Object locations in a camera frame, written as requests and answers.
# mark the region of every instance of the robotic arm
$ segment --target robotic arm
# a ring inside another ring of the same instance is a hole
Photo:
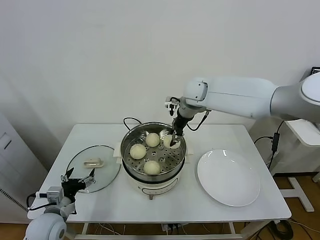
[[[44,194],[49,202],[44,214],[32,220],[25,231],[23,240],[62,240],[67,233],[66,220],[76,212],[75,195],[94,184],[95,169],[84,178],[71,178],[74,168],[61,176],[61,187],[52,186]]]
[[[290,121],[320,122],[320,73],[289,86],[276,86],[261,78],[196,78],[186,85],[183,97],[168,97],[165,103],[173,115],[171,146],[180,141],[183,128],[195,114],[215,110],[246,118],[277,117]]]

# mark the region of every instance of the power cord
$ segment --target power cord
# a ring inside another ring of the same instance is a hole
[[[314,231],[314,232],[316,232],[316,233],[319,233],[319,234],[320,234],[320,231],[315,230],[315,229],[313,229],[313,228],[311,228],[311,227],[309,227],[309,226],[307,226],[307,225],[304,225],[304,224],[302,224],[302,223],[300,223],[300,222],[298,222],[298,221],[294,220],[292,217],[291,217],[291,220],[287,220],[287,221],[288,221],[288,222],[291,222],[291,223],[294,223],[294,224],[298,224],[298,225],[300,225],[300,226],[303,226],[303,227],[305,227],[305,228],[307,228],[307,229],[309,229],[309,230],[311,230],[311,231]]]
[[[274,234],[272,233],[272,231],[270,230],[270,228],[269,228],[269,227],[268,227],[268,231],[269,231],[269,233],[271,234],[271,236],[272,236],[273,240],[276,240],[276,238],[275,238]]]
[[[204,224],[201,224],[201,225],[208,233],[210,233],[210,231],[208,230],[208,228],[206,228],[206,226]]]
[[[117,235],[121,235],[120,233],[118,233],[118,232],[116,232],[116,231],[114,230],[114,227],[113,227],[110,223],[107,223],[107,224],[111,227],[111,229],[110,229],[110,228],[107,228],[107,227],[105,226],[105,224],[99,223],[99,226],[101,227],[101,230],[102,230],[102,229],[106,229],[106,230],[112,232],[113,235],[116,235],[116,234],[117,234]]]
[[[308,231],[303,227],[303,226],[301,226],[301,225],[299,225],[300,227],[302,227],[302,229],[305,231],[305,233],[309,236],[309,238],[311,239],[311,240],[313,240],[313,238],[310,236],[310,234],[308,233]]]
[[[268,225],[264,226],[263,228],[261,228],[259,231],[257,231],[254,235],[251,236],[251,238],[249,240],[253,240],[254,237],[255,240],[262,240],[262,238],[260,237],[260,233],[263,231],[263,229],[265,229]],[[272,235],[272,238],[275,239],[275,236],[273,235],[273,233],[270,231],[270,234]]]
[[[281,224],[285,231],[279,231],[278,226]],[[268,223],[268,228],[272,233],[274,233],[281,240],[291,240],[294,237],[294,231],[291,228],[291,225],[286,220],[281,220],[278,224],[275,224],[274,221]]]
[[[172,233],[174,232],[174,225],[172,223],[169,223],[168,227],[171,229],[170,235],[172,235]]]
[[[35,207],[35,208],[29,208],[28,210],[29,211],[35,211],[35,210],[42,209],[42,208],[45,208],[45,207],[48,207],[48,206],[52,206],[52,205],[57,205],[57,204],[55,202],[52,202],[52,203],[48,203],[48,204],[45,204],[45,205],[42,205],[42,206],[38,206],[38,207]]]
[[[200,121],[199,125],[198,125],[195,129],[192,129],[192,128],[189,126],[188,123],[186,124],[186,126],[187,126],[191,131],[193,131],[193,132],[197,131],[197,130],[200,128],[201,124],[203,124],[204,121],[207,119],[209,113],[210,113],[210,111],[206,111],[206,113],[205,113],[205,115],[203,116],[202,120]]]
[[[139,124],[142,124],[142,122],[141,121],[139,121],[138,119],[136,119],[135,117],[130,117],[130,116],[128,116],[128,117],[125,117],[124,119],[123,119],[123,124],[125,125],[125,127],[130,131],[131,129],[128,127],[128,125],[126,124],[126,120],[127,119],[132,119],[132,120],[135,120],[135,121],[137,121]]]
[[[185,231],[185,228],[184,228],[184,226],[183,226],[182,224],[180,224],[180,226],[181,226],[181,228],[182,228],[182,231],[184,232],[184,234],[185,234],[185,235],[188,235],[188,234],[187,234],[187,232]]]
[[[98,227],[95,229],[94,235],[97,234],[99,228],[100,228],[100,224],[98,224]]]
[[[29,196],[26,197],[26,207],[30,208],[29,199],[30,198],[36,198],[36,193],[32,193]]]
[[[261,136],[259,137],[257,140],[254,141],[254,144],[256,144],[256,142],[258,142],[260,139],[274,139],[272,136]]]
[[[177,233],[179,235],[179,223],[174,223],[173,225],[175,226]]]
[[[271,159],[270,159],[270,162],[269,162],[269,166],[268,166],[268,169],[270,169],[271,167],[271,164],[274,160],[274,157],[275,157],[275,154],[276,152],[278,151],[278,145],[279,145],[279,140],[280,140],[280,133],[279,133],[279,130],[282,126],[282,124],[284,123],[285,121],[283,120],[280,125],[278,126],[276,132],[273,134],[273,136],[261,136],[259,137],[258,139],[256,139],[254,141],[254,144],[256,144],[256,142],[258,142],[260,139],[271,139],[271,142],[272,142],[272,146],[271,146],[271,151],[272,151],[272,155],[271,155]]]
[[[278,129],[276,130],[276,133],[277,133],[277,134],[279,133],[279,130],[280,130],[280,128],[281,128],[281,126],[282,126],[282,124],[283,124],[284,122],[285,122],[285,121],[283,120],[283,121],[280,123]]]

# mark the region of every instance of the wooden floor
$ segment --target wooden floor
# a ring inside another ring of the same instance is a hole
[[[300,203],[298,198],[286,198],[286,202],[291,209],[292,218],[296,221],[307,225],[313,229],[320,231],[320,183],[312,182],[310,176],[300,176],[297,177],[298,182],[303,188],[304,192],[311,201],[315,212],[306,212]],[[285,177],[276,177],[275,181],[280,189],[289,189],[291,188],[289,181]],[[237,233],[244,227],[244,222],[237,222],[234,224],[235,230]],[[78,234],[81,233],[83,224],[80,223],[68,223],[68,226],[73,228]],[[124,225],[123,224],[113,224],[114,230],[120,234],[123,234]],[[206,223],[204,224],[188,224],[184,226],[185,231],[188,235],[193,234],[219,234],[219,233],[229,233],[229,227],[225,223]],[[308,240],[309,236],[305,231],[297,224],[291,224],[294,236],[294,240]],[[0,224],[0,239],[1,240],[22,240],[25,236],[27,225],[24,224]],[[320,233],[307,230],[313,240],[320,240]],[[101,228],[99,224],[90,224],[88,233],[99,234],[113,234],[110,231]],[[127,224],[125,227],[126,235],[166,235],[162,231],[160,224]],[[179,228],[179,234],[183,234],[182,229]],[[260,238],[262,240],[273,240],[272,235],[265,228],[260,233]]]

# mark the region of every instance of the glass lid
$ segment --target glass lid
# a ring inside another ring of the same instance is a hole
[[[114,157],[114,149],[106,145],[90,146],[73,157],[67,171],[74,168],[70,178],[85,178],[93,168],[95,183],[80,193],[93,193],[108,186],[117,176],[120,164]]]

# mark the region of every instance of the white ceramic plate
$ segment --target white ceramic plate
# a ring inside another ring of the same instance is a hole
[[[260,193],[260,178],[238,153],[216,149],[199,160],[197,174],[204,190],[222,204],[242,207],[253,203]]]

